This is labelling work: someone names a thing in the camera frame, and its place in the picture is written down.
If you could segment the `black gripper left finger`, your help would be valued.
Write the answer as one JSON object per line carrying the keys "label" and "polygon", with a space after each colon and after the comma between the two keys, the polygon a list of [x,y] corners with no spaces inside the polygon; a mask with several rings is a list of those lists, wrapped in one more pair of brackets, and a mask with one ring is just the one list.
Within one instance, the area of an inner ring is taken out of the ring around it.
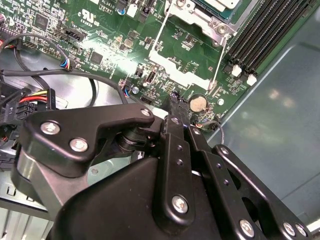
{"label": "black gripper left finger", "polygon": [[12,180],[56,219],[75,195],[145,159],[190,160],[188,104],[177,94],[160,118],[139,103],[37,112],[20,130]]}

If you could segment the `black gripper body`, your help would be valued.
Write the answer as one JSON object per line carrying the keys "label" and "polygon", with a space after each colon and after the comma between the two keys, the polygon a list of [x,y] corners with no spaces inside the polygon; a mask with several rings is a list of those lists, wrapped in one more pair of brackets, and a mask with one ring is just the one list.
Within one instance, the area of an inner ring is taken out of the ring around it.
{"label": "black gripper body", "polygon": [[219,240],[201,177],[189,159],[147,158],[73,196],[53,240]]}

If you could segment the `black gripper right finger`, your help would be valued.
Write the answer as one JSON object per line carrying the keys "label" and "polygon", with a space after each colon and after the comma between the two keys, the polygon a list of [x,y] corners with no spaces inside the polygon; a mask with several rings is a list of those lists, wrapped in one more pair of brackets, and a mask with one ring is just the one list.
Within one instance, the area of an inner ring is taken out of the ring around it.
{"label": "black gripper right finger", "polygon": [[195,225],[183,240],[310,240],[299,218],[225,145],[210,147],[189,125],[196,181]]}

